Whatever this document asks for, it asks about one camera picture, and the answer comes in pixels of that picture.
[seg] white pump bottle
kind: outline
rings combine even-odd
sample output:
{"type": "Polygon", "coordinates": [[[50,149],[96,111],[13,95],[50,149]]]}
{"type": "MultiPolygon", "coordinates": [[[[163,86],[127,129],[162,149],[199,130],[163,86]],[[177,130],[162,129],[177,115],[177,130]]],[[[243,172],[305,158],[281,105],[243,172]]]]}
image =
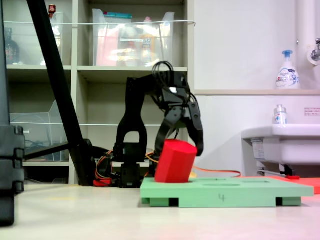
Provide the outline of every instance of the white pump bottle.
{"type": "Polygon", "coordinates": [[[293,52],[291,50],[285,50],[282,54],[285,57],[285,61],[280,68],[278,77],[275,81],[276,89],[300,89],[300,78],[297,69],[290,61],[290,55],[293,52]]]}

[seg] green foam board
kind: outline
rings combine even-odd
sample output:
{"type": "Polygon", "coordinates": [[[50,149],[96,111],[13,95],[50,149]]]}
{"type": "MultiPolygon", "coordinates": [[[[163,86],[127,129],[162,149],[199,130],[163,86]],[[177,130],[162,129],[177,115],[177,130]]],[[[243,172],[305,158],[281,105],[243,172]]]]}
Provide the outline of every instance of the green foam board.
{"type": "Polygon", "coordinates": [[[140,187],[142,204],[150,207],[241,208],[300,206],[301,197],[313,196],[314,188],[258,177],[193,178],[188,183],[159,183],[145,178],[140,187]]]}

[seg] faucet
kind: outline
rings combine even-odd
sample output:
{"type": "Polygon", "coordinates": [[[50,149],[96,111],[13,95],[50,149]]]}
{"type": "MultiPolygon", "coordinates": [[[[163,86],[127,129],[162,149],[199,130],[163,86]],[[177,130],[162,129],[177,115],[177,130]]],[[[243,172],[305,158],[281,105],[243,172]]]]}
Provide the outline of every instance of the faucet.
{"type": "Polygon", "coordinates": [[[315,40],[317,50],[313,50],[311,53],[311,58],[313,61],[319,61],[320,60],[320,38],[317,38],[315,40]]]}

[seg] blue pump cap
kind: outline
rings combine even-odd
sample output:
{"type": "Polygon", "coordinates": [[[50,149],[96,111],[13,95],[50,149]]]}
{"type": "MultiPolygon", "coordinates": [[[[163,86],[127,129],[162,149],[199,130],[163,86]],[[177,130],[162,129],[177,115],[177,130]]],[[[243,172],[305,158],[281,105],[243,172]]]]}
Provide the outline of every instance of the blue pump cap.
{"type": "Polygon", "coordinates": [[[285,50],[282,52],[285,58],[290,58],[290,55],[293,54],[294,52],[291,50],[285,50]]]}

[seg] black tripod leg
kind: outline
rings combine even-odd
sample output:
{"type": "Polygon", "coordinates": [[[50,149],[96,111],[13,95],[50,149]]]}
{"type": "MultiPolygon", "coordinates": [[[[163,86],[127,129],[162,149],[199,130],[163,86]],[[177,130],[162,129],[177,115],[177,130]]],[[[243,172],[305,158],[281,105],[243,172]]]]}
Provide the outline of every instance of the black tripod leg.
{"type": "Polygon", "coordinates": [[[22,127],[10,126],[2,0],[0,0],[0,226],[15,222],[15,195],[24,190],[25,138],[22,127]]]}
{"type": "Polygon", "coordinates": [[[0,0],[0,125],[10,125],[8,79],[5,48],[5,28],[2,0],[0,0]]]}
{"type": "Polygon", "coordinates": [[[40,42],[66,138],[72,146],[69,151],[78,175],[79,184],[93,186],[96,162],[92,158],[92,146],[84,141],[81,134],[45,1],[27,0],[27,3],[40,42]]]}

